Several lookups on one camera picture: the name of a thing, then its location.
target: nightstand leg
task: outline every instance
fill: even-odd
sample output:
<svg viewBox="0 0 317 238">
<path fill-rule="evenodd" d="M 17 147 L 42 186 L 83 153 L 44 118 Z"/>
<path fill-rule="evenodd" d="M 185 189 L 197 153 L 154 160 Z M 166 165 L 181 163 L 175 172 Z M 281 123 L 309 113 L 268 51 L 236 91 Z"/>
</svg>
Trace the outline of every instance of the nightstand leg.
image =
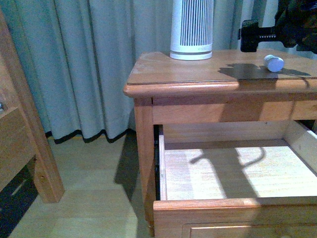
<svg viewBox="0 0 317 238">
<path fill-rule="evenodd" d="M 154 236 L 153 202 L 156 191 L 152 99 L 135 99 L 134 103 L 145 219 L 149 223 L 150 235 Z"/>
</svg>

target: open drawer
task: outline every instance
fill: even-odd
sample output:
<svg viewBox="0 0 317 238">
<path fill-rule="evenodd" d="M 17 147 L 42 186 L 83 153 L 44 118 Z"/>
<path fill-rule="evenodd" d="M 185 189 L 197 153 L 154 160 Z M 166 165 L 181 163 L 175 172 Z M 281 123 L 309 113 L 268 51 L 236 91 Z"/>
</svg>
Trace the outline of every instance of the open drawer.
<svg viewBox="0 0 317 238">
<path fill-rule="evenodd" d="M 164 125 L 157 238 L 317 238 L 317 136 L 295 121 Z"/>
</svg>

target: wooden panel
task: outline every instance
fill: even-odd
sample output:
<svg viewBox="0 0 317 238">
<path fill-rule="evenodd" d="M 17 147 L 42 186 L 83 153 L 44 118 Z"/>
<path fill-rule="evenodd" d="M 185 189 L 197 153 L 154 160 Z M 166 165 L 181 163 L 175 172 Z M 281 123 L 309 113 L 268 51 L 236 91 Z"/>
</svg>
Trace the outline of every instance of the wooden panel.
<svg viewBox="0 0 317 238">
<path fill-rule="evenodd" d="M 272 73 L 263 65 L 266 55 L 284 59 L 281 72 Z M 128 84 L 173 83 L 190 81 L 237 81 L 243 79 L 316 78 L 316 61 L 275 50 L 243 53 L 240 50 L 213 51 L 207 60 L 176 60 L 160 52 L 143 53 L 137 60 Z"/>
<path fill-rule="evenodd" d="M 182 238 L 315 238 L 316 225 L 243 226 L 242 224 L 186 224 Z"/>
<path fill-rule="evenodd" d="M 281 139 L 289 121 L 165 124 L 166 143 Z"/>
<path fill-rule="evenodd" d="M 5 88 L 0 94 L 9 94 L 6 95 L 5 102 L 9 107 L 18 107 L 24 118 L 27 134 L 36 152 L 34 183 L 42 200 L 58 202 L 64 188 L 1 11 L 0 32 L 0 85 Z"/>
<path fill-rule="evenodd" d="M 153 202 L 156 191 L 152 99 L 135 99 L 134 104 L 145 218 L 154 236 Z"/>
<path fill-rule="evenodd" d="M 315 119 L 317 94 L 158 98 L 153 117 L 154 124 Z"/>
<path fill-rule="evenodd" d="M 0 115 L 0 191 L 34 155 L 21 112 L 5 111 Z"/>
<path fill-rule="evenodd" d="M 184 224 L 317 224 L 317 198 L 156 201 L 154 215 L 157 238 L 182 237 Z"/>
<path fill-rule="evenodd" d="M 317 173 L 317 135 L 292 121 L 284 135 L 285 141 Z"/>
<path fill-rule="evenodd" d="M 167 200 L 317 196 L 317 177 L 284 140 L 185 146 L 165 150 Z"/>
</svg>

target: small white object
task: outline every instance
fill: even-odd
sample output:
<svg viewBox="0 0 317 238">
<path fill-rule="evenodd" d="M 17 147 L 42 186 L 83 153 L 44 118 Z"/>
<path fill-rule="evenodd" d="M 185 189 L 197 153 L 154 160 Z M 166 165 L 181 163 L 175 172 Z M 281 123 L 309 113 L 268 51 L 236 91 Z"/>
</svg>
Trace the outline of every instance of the small white object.
<svg viewBox="0 0 317 238">
<path fill-rule="evenodd" d="M 213 0 L 174 0 L 170 57 L 205 60 L 212 57 Z"/>
<path fill-rule="evenodd" d="M 284 60 L 274 55 L 268 55 L 264 58 L 264 65 L 271 72 L 278 72 L 284 67 Z"/>
</svg>

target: bottle cap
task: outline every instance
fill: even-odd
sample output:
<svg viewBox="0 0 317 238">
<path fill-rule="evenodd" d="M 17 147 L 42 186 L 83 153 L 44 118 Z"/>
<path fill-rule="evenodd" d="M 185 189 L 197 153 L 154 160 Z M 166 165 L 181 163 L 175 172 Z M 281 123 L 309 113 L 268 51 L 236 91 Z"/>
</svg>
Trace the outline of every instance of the bottle cap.
<svg viewBox="0 0 317 238">
<path fill-rule="evenodd" d="M 271 72 L 278 72 L 284 67 L 284 60 L 280 57 L 268 55 L 264 58 L 264 65 Z"/>
</svg>

